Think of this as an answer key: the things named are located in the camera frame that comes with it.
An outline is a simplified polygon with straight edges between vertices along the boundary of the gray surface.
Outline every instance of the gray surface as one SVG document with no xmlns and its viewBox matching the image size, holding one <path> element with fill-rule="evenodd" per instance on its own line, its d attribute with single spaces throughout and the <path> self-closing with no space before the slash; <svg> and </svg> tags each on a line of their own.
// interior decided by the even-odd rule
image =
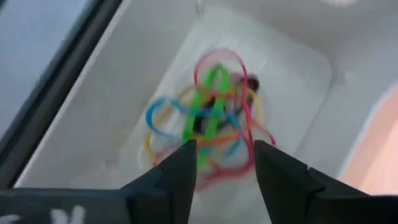
<svg viewBox="0 0 398 224">
<path fill-rule="evenodd" d="M 266 21 L 295 40 L 332 57 L 335 44 L 370 15 L 396 9 L 396 0 L 358 0 L 352 6 L 335 7 L 322 0 L 217 0 Z"/>
<path fill-rule="evenodd" d="M 0 138 L 91 0 L 10 0 L 0 10 Z"/>
</svg>

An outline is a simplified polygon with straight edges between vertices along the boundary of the green rubber band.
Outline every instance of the green rubber band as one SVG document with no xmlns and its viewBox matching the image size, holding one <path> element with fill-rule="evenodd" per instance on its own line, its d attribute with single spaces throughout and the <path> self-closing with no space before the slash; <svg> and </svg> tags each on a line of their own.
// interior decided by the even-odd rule
<svg viewBox="0 0 398 224">
<path fill-rule="evenodd" d="M 229 75 L 228 71 L 225 70 L 224 68 L 221 68 L 220 72 L 221 72 L 221 80 L 218 91 L 220 94 L 226 94 L 230 86 L 231 76 Z M 224 111 L 224 105 L 225 105 L 225 98 L 217 97 L 216 101 L 214 102 L 213 110 L 219 111 L 219 114 L 221 114 Z M 222 117 L 220 116 L 214 116 L 209 119 L 209 123 L 205 130 L 204 140 L 209 141 L 216 138 L 217 127 L 218 124 L 221 122 L 221 120 Z"/>
<path fill-rule="evenodd" d="M 210 89 L 213 86 L 217 77 L 217 73 L 221 68 L 222 68 L 221 65 L 216 65 L 214 66 L 213 69 L 208 71 L 208 74 L 205 77 L 205 81 L 203 82 L 204 88 Z M 196 91 L 195 95 L 193 96 L 193 101 L 190 105 L 190 109 L 199 110 L 204 104 L 204 102 L 205 102 L 205 95 L 202 92 Z M 188 115 L 182 135 L 184 143 L 192 138 L 194 123 L 195 123 L 195 115 Z"/>
<path fill-rule="evenodd" d="M 223 68 L 221 64 L 214 66 L 213 69 L 208 71 L 207 76 L 205 77 L 205 81 L 203 82 L 203 87 L 206 89 L 210 89 L 216 79 L 218 73 L 221 73 L 220 78 L 220 87 L 219 92 L 221 94 L 225 94 L 228 92 L 228 88 L 230 86 L 231 76 L 228 71 Z M 198 110 L 202 107 L 205 101 L 205 95 L 202 92 L 197 91 L 193 97 L 192 104 L 190 106 L 191 109 Z M 225 99 L 224 98 L 216 98 L 213 109 L 218 111 L 224 110 Z M 213 117 L 210 118 L 208 127 L 205 130 L 204 140 L 213 140 L 217 135 L 217 127 L 221 121 L 221 117 Z M 195 122 L 195 116 L 187 116 L 187 120 L 185 122 L 185 127 L 183 131 L 183 140 L 184 142 L 188 141 L 193 136 L 193 125 Z M 198 168 L 203 167 L 206 164 L 207 155 L 198 154 L 197 166 Z"/>
</svg>

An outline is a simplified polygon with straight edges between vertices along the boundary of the white surface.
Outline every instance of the white surface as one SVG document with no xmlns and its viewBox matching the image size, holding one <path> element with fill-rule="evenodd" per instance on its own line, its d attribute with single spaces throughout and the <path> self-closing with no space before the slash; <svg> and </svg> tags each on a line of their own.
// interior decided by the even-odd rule
<svg viewBox="0 0 398 224">
<path fill-rule="evenodd" d="M 145 126 L 138 121 L 157 85 L 164 79 L 155 95 L 167 94 L 164 90 L 175 86 L 171 77 L 191 73 L 193 63 L 212 47 L 236 49 L 249 69 L 265 78 L 267 127 L 281 149 L 336 177 L 370 108 L 398 74 L 398 1 L 361 0 L 347 8 L 319 0 L 223 3 L 291 39 L 250 18 L 231 18 L 230 12 L 223 14 L 233 22 L 204 16 L 192 28 L 194 1 L 125 0 L 16 187 L 104 189 L 135 179 L 143 172 L 134 169 L 141 147 L 135 142 L 143 140 L 144 132 L 133 129 Z M 210 26 L 201 26 L 207 19 Z M 323 52 L 331 70 L 326 59 L 297 41 Z M 225 185 L 222 194 L 214 188 L 200 203 L 196 196 L 192 221 L 268 220 L 258 189 L 248 179 Z M 230 205 L 228 211 L 218 206 L 222 203 Z"/>
<path fill-rule="evenodd" d="M 331 78 L 328 60 L 238 11 L 209 7 L 187 35 L 155 98 L 175 96 L 182 85 L 193 83 L 197 60 L 217 48 L 235 50 L 248 71 L 258 75 L 261 95 L 266 96 L 263 100 L 267 128 L 280 149 L 294 154 L 326 97 Z M 146 130 L 142 115 L 121 154 L 120 172 L 125 183 L 137 176 L 137 170 L 143 173 L 150 167 L 142 149 Z M 262 210 L 258 209 L 262 202 L 260 194 L 253 176 L 241 181 L 220 182 L 196 194 L 191 221 L 242 223 L 257 220 L 251 223 L 258 223 L 266 220 L 264 204 Z"/>
</svg>

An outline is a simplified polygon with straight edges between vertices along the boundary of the black object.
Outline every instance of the black object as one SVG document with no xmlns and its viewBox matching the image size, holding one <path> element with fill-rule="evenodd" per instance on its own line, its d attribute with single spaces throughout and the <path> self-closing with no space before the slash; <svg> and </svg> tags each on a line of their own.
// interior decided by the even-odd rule
<svg viewBox="0 0 398 224">
<path fill-rule="evenodd" d="M 238 84 L 242 84 L 243 79 L 241 78 L 238 82 Z M 257 79 L 257 77 L 255 75 L 250 75 L 248 78 L 248 87 L 253 90 L 255 93 L 257 93 L 259 87 L 260 87 L 260 82 Z M 202 106 L 202 109 L 209 109 L 212 108 L 214 103 L 215 103 L 216 99 L 213 97 L 209 102 L 205 103 Z M 252 105 L 253 99 L 249 96 L 247 98 L 247 103 L 249 106 Z M 235 116 L 239 116 L 243 111 L 242 106 L 240 106 L 239 108 L 235 108 L 233 114 Z M 204 134 L 205 133 L 205 129 L 206 129 L 206 122 L 208 121 L 208 118 L 203 117 L 203 116 L 197 116 L 195 117 L 195 121 L 193 122 L 193 131 L 197 134 Z M 225 126 L 229 125 L 230 121 L 228 120 L 224 120 L 222 121 L 220 124 L 218 124 L 217 126 L 217 130 L 220 131 L 221 129 L 223 129 Z"/>
<path fill-rule="evenodd" d="M 272 224 L 398 223 L 398 197 L 367 195 L 263 141 L 254 150 Z"/>
<path fill-rule="evenodd" d="M 0 189 L 14 185 L 120 3 L 121 0 L 91 3 L 18 112 L 0 141 Z"/>
<path fill-rule="evenodd" d="M 256 141 L 254 150 L 273 224 L 398 223 L 398 197 L 369 196 L 263 141 Z M 189 140 L 119 190 L 5 190 L 0 192 L 0 223 L 188 223 L 196 167 L 196 141 Z"/>
<path fill-rule="evenodd" d="M 0 192 L 0 223 L 188 223 L 197 163 L 191 140 L 120 190 L 13 189 Z"/>
</svg>

